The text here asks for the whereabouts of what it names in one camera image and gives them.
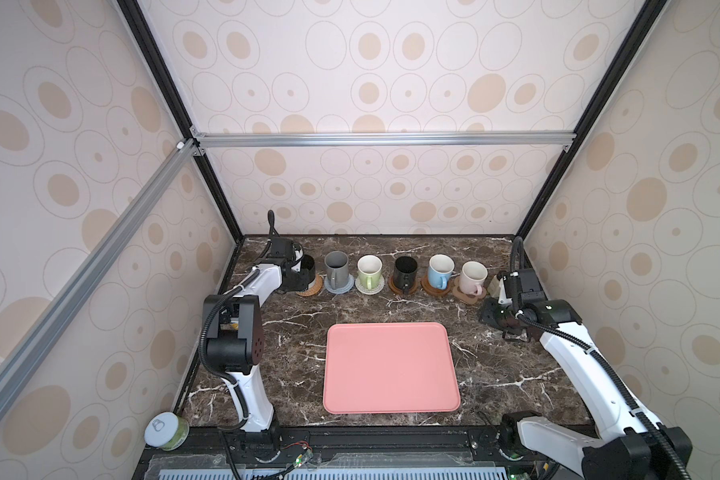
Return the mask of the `woven rattan coaster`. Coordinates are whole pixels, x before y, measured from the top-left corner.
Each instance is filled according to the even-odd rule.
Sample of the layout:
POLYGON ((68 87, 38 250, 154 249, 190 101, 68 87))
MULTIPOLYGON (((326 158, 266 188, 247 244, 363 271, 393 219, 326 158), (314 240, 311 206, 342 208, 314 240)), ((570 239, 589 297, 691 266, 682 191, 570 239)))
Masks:
POLYGON ((324 279, 321 275, 316 274, 315 279, 308 285, 308 288, 304 291, 298 292, 301 297, 312 297, 318 295, 324 285, 324 279))

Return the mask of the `brown paw shaped coaster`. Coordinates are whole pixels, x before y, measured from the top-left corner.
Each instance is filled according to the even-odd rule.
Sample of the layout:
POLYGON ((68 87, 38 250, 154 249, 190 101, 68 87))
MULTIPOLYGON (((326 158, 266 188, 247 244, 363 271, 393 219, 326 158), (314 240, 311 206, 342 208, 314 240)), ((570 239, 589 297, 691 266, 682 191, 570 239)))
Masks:
POLYGON ((464 304, 475 305, 483 301, 486 298, 487 293, 482 287, 478 288, 478 292, 476 294, 465 293, 460 289, 459 284, 455 283, 452 289, 452 295, 464 304))

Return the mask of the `grey mug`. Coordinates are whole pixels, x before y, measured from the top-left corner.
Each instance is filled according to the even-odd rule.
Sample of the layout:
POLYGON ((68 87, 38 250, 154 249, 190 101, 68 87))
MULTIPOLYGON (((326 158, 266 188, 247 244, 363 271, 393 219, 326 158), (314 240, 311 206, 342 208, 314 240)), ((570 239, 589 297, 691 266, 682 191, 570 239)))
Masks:
POLYGON ((326 275, 330 276, 333 287, 343 286, 349 275, 349 258, 342 251, 333 251, 325 256, 326 275))

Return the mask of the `pink white mug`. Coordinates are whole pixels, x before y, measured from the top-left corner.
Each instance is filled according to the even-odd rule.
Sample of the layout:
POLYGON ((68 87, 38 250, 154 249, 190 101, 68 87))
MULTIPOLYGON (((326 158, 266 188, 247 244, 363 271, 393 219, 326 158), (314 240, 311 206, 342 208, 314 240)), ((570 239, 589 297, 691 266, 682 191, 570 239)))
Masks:
POLYGON ((459 290, 463 294, 480 297, 485 293, 484 283, 487 277, 488 270, 482 263, 467 261, 463 264, 458 279, 459 290))

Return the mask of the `light blue woven coaster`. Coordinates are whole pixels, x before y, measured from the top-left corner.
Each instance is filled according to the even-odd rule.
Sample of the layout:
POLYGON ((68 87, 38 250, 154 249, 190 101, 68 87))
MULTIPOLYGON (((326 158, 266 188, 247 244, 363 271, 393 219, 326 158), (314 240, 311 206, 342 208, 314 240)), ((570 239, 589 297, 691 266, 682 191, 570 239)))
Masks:
POLYGON ((340 286, 340 287, 333 287, 331 285, 329 275, 326 275, 325 279, 324 279, 324 289, 334 295, 341 295, 341 294, 348 293, 354 287, 355 287, 355 277, 351 274, 349 274, 347 276, 347 282, 343 286, 340 286))

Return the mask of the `green white mug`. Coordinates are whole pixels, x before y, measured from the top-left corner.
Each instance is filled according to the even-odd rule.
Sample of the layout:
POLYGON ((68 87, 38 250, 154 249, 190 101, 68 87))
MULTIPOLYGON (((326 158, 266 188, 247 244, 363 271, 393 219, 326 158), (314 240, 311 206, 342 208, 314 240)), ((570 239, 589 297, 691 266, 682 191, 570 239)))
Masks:
POLYGON ((381 259, 375 255, 364 255, 357 262, 357 273, 364 272, 373 275, 378 272, 382 274, 383 263, 381 259))

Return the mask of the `multicolour stitched white coaster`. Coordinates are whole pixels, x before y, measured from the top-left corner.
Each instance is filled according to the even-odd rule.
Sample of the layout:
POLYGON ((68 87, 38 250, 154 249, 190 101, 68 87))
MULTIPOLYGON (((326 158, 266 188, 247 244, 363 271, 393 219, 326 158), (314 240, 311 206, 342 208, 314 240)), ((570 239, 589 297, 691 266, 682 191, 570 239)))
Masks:
POLYGON ((383 275, 378 272, 373 275, 359 272, 355 279, 355 288, 363 295, 376 295, 384 288, 385 280, 383 275))

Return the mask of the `light blue mug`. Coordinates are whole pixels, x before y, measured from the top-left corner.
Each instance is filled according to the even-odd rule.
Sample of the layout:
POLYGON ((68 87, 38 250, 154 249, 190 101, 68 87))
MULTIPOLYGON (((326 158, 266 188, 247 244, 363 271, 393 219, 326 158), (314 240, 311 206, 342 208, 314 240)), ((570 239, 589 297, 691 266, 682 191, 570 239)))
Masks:
POLYGON ((448 288, 455 268, 453 259, 445 254, 436 254, 429 259, 427 280, 429 285, 438 291, 448 288))

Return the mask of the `black mug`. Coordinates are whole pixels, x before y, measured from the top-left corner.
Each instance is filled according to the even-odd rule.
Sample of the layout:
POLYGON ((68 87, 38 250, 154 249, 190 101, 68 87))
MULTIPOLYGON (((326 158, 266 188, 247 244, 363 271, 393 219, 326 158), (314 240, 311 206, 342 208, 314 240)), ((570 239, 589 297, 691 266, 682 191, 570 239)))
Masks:
POLYGON ((411 256, 400 256, 395 260, 392 279, 395 285, 407 290, 417 280, 418 262, 411 256))
POLYGON ((300 261, 300 276, 310 285, 315 281, 315 260, 311 255, 304 254, 300 261))

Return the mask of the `round brown wooden coaster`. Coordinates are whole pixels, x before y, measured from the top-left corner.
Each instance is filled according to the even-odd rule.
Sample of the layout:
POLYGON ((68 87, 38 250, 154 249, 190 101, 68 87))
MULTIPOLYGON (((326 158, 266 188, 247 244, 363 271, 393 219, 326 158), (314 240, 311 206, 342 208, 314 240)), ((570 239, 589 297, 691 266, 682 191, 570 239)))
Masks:
POLYGON ((453 289, 453 280, 449 279, 446 283, 446 287, 444 289, 438 289, 433 287, 427 278, 423 278, 420 282, 421 288, 424 290, 426 294, 429 296, 432 296, 434 298, 443 298, 446 295, 450 294, 453 289))

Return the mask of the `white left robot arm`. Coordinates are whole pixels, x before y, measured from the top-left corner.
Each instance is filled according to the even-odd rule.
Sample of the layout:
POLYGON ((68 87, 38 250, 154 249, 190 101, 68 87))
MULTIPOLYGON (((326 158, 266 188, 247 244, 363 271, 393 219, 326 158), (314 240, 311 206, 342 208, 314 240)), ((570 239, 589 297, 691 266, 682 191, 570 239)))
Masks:
POLYGON ((261 307, 275 292, 307 291, 315 278, 314 260, 301 244, 271 231, 249 273, 229 291, 205 299, 199 359, 227 385, 238 429, 264 432, 275 417, 259 368, 265 343, 261 307))

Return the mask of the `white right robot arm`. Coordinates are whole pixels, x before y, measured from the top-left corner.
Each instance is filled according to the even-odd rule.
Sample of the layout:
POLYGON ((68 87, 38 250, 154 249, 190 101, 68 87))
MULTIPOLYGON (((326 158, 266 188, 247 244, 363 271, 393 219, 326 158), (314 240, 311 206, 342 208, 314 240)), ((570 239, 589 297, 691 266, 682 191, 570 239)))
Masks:
POLYGON ((499 273, 479 319, 504 335, 538 340, 575 387, 597 431, 591 437, 533 411, 508 413, 497 434, 506 459, 538 453, 583 479, 689 478, 689 436, 664 425, 633 394, 578 313, 565 300, 548 299, 534 270, 499 273))

